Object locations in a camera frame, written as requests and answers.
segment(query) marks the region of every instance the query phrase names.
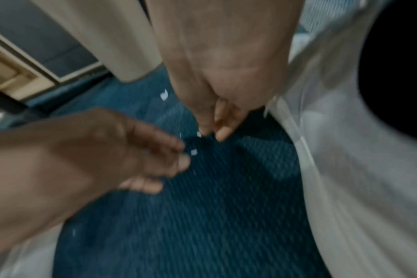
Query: paper piece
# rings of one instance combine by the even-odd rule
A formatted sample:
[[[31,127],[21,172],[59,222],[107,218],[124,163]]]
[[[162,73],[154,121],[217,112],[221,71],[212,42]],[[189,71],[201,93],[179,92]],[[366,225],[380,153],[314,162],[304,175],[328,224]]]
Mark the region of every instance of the paper piece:
[[[167,99],[167,97],[169,96],[169,93],[167,92],[166,89],[164,89],[164,92],[162,92],[160,95],[161,99],[164,101]]]

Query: blue fabric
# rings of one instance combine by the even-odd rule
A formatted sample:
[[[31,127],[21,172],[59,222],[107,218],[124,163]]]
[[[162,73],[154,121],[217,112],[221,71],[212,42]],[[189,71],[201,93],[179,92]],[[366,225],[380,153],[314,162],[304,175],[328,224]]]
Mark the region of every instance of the blue fabric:
[[[109,78],[55,115],[93,106],[181,134],[198,154],[162,193],[112,192],[68,220],[54,278],[330,277],[308,224],[295,148],[270,116],[252,113],[224,143],[199,138],[163,67],[132,84]]]

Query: black pole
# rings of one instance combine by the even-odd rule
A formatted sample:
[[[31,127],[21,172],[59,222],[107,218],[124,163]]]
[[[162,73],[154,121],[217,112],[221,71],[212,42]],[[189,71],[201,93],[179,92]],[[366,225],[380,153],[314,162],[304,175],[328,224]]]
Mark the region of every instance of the black pole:
[[[15,115],[18,120],[22,120],[24,122],[32,122],[48,117],[48,115],[42,111],[31,108],[22,102],[11,98],[3,92],[0,92],[0,110]]]

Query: hand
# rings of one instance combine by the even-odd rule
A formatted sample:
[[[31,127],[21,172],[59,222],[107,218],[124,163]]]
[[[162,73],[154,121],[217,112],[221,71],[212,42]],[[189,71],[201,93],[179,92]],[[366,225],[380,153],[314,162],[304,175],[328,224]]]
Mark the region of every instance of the hand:
[[[184,143],[94,109],[0,132],[0,252],[114,189],[158,193],[190,164]]]
[[[301,0],[148,0],[159,50],[200,132],[225,140],[285,78]]]

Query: cabinet door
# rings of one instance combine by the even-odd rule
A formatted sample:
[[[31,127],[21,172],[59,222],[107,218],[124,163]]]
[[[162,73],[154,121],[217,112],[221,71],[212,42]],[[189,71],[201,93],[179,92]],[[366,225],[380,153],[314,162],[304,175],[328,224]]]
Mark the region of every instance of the cabinet door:
[[[0,0],[0,35],[56,79],[98,62],[29,0]]]

